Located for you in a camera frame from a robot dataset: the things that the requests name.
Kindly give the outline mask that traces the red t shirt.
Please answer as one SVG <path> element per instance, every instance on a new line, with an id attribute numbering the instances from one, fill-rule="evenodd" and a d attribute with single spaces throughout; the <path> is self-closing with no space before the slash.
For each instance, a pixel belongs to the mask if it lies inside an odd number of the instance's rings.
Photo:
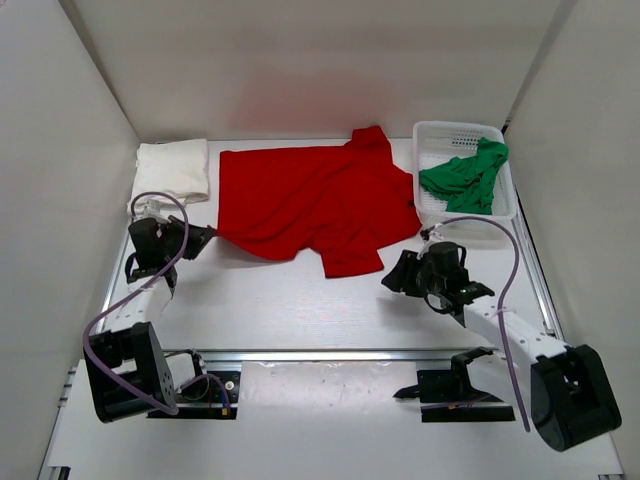
<path id="1" fill-rule="evenodd" d="M 340 146 L 224 151 L 218 182 L 220 237 L 273 262 L 311 249 L 328 278 L 382 270 L 380 249 L 421 227 L 413 178 L 379 126 Z"/>

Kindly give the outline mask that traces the white t shirt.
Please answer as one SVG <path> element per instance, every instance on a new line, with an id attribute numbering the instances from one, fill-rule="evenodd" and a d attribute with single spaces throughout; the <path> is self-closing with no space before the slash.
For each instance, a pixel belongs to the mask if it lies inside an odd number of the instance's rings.
<path id="1" fill-rule="evenodd" d="M 137 150 L 136 172 L 126 207 L 144 192 L 162 192 L 182 205 L 209 199 L 209 148 L 206 139 L 148 144 Z"/>

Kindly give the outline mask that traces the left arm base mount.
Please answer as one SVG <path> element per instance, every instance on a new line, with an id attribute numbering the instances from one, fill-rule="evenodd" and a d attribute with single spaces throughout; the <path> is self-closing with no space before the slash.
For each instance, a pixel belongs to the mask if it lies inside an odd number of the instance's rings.
<path id="1" fill-rule="evenodd" d="M 170 351 L 165 360 L 171 370 L 178 407 L 176 415 L 154 410 L 149 419 L 235 420 L 241 389 L 241 365 L 218 362 L 193 349 Z"/>

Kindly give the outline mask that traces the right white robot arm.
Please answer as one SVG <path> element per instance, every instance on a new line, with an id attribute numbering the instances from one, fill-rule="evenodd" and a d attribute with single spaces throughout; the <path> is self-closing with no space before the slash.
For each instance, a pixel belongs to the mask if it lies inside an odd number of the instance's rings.
<path id="1" fill-rule="evenodd" d="M 493 290 L 470 279 L 466 250 L 437 242 L 419 254 L 405 250 L 383 285 L 420 298 L 488 341 L 452 356 L 446 370 L 421 371 L 415 385 L 396 399 L 418 399 L 427 415 L 477 401 L 502 401 L 521 411 L 553 450 L 614 431 L 621 413 L 599 354 L 588 345 L 571 346 L 544 334 L 499 306 Z"/>

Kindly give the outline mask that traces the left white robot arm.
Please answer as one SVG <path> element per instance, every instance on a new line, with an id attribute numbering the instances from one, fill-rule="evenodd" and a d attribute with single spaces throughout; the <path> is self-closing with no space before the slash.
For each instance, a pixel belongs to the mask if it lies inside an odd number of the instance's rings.
<path id="1" fill-rule="evenodd" d="M 124 264 L 129 293 L 105 316 L 101 329 L 83 339 L 94 409 L 104 423 L 153 411 L 176 416 L 181 401 L 194 402 L 212 386 L 224 386 L 205 371 L 198 352 L 164 352 L 153 326 L 174 297 L 175 264 L 196 259 L 217 236 L 216 229 L 170 216 L 136 220 L 128 232 L 133 245 Z"/>

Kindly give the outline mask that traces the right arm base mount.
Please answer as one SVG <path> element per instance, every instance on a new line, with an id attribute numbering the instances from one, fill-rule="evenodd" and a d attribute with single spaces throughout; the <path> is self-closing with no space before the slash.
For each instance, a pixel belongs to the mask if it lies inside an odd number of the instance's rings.
<path id="1" fill-rule="evenodd" d="M 515 414 L 511 406 L 471 384 L 468 367 L 485 358 L 494 360 L 496 355 L 486 347 L 477 347 L 454 355 L 448 369 L 418 370 L 417 383 L 400 388 L 393 398 L 418 400 L 422 423 L 512 422 Z"/>

